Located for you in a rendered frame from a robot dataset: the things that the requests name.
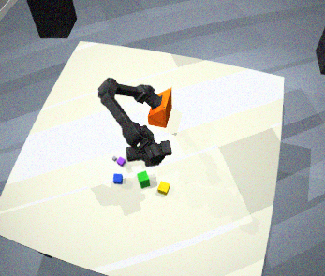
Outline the yellow block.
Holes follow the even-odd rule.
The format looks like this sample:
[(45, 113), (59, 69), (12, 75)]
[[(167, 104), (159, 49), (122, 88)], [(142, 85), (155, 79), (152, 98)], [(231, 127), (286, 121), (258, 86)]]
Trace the yellow block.
[(170, 189), (170, 184), (161, 181), (158, 188), (157, 188), (157, 192), (159, 194), (161, 194), (161, 195), (166, 196), (168, 194), (168, 192), (169, 192), (169, 189)]

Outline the small purple block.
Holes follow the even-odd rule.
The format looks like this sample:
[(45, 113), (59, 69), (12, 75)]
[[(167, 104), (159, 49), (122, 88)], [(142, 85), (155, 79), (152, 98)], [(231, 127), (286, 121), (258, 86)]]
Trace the small purple block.
[(120, 166), (123, 166), (125, 164), (125, 159), (123, 159), (122, 157), (120, 157), (117, 161), (117, 164), (119, 164)]

